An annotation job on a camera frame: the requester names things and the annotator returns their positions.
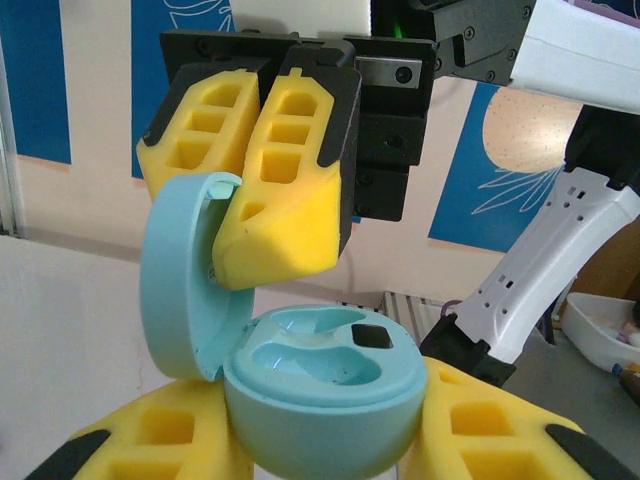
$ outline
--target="case lid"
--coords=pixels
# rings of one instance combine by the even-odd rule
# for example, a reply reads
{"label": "case lid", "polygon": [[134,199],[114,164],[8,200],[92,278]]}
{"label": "case lid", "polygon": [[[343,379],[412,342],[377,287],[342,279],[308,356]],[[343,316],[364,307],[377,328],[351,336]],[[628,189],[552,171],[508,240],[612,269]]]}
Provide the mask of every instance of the case lid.
{"label": "case lid", "polygon": [[172,178],[149,214],[140,265],[140,309],[151,356],[165,375],[213,381],[242,338],[254,290],[215,281],[212,248],[240,178]]}

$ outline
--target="white line drawing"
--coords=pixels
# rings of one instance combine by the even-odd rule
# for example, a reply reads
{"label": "white line drawing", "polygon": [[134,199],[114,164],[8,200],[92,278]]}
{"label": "white line drawing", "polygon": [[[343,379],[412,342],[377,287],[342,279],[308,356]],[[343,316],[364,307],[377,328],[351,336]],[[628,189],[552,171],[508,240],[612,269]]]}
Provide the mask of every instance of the white line drawing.
{"label": "white line drawing", "polygon": [[[594,3],[594,0],[586,0],[586,1],[589,3]],[[611,10],[615,10],[611,5],[607,3],[598,3],[598,5],[610,8]],[[633,15],[636,17],[637,20],[640,20],[640,14],[638,12],[638,0],[632,0],[632,6],[633,6]]]}
{"label": "white line drawing", "polygon": [[190,8],[196,8],[199,7],[200,5],[205,5],[208,3],[220,3],[222,2],[222,0],[202,0],[201,2],[198,3],[194,3],[193,5],[172,5],[169,3],[168,0],[162,0],[162,2],[169,8],[172,8],[174,10],[188,10]]}
{"label": "white line drawing", "polygon": [[520,213],[526,213],[540,206],[561,169],[562,167],[557,167],[542,172],[522,174],[497,168],[496,173],[499,177],[480,185],[478,190],[498,188],[500,192],[477,207],[471,215],[478,215],[518,201],[522,201],[518,209]]}
{"label": "white line drawing", "polygon": [[178,11],[170,11],[169,16],[174,28],[180,28],[178,23],[179,17],[196,17],[198,15],[204,15],[206,13],[219,8],[218,13],[224,16],[222,23],[220,24],[220,31],[228,32],[231,30],[231,7],[224,5],[224,0],[203,0],[196,2],[193,5],[174,5],[169,3],[169,0],[162,0],[163,3],[170,9]]}

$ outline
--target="beige wall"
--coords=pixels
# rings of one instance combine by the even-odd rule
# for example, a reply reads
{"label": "beige wall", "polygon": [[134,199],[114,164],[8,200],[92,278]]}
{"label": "beige wall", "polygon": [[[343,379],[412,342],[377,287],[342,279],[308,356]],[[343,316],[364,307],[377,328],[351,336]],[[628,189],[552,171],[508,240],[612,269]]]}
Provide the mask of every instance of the beige wall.
{"label": "beige wall", "polygon": [[[61,16],[73,165],[17,161],[22,230],[41,242],[136,259],[150,201],[130,176],[129,2],[63,1]],[[283,288],[373,305],[384,290],[460,298],[484,279],[501,255],[427,238],[474,86],[436,82],[403,220],[363,220],[334,270]]]}

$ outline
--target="light blue case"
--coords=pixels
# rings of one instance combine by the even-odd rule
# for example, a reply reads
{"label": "light blue case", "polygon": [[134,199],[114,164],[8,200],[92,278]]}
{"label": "light blue case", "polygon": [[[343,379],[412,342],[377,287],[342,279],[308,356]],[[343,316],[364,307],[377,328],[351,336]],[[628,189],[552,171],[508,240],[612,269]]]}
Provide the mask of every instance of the light blue case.
{"label": "light blue case", "polygon": [[427,382],[408,333],[343,306],[290,307],[251,321],[253,290],[215,283],[211,249],[240,179],[171,179],[155,200],[141,262],[145,335],[168,376],[224,373],[234,434],[289,479],[369,478],[397,462],[420,422]]}

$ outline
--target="leaf pattern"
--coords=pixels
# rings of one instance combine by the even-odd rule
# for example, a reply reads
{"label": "leaf pattern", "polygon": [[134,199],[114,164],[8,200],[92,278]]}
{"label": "leaf pattern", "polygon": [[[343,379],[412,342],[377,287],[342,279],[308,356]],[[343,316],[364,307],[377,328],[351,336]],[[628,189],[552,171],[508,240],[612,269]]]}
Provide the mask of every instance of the leaf pattern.
{"label": "leaf pattern", "polygon": [[175,28],[201,28],[205,21],[210,25],[219,25],[219,31],[229,32],[233,29],[231,7],[226,0],[162,1],[169,9]]}
{"label": "leaf pattern", "polygon": [[521,202],[518,212],[528,212],[540,206],[544,201],[560,170],[561,167],[558,167],[542,172],[522,174],[497,168],[498,178],[483,183],[478,187],[478,190],[498,189],[498,193],[473,210],[471,214],[478,215],[515,202]]}

